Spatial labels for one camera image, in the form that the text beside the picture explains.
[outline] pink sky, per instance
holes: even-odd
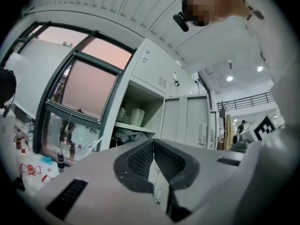
[[[39,39],[57,44],[62,44],[66,41],[67,44],[72,43],[72,46],[74,47],[87,36],[87,34],[73,30],[50,27],[39,35]],[[121,69],[124,69],[131,56],[129,52],[98,38],[87,45],[82,52],[106,61]]]

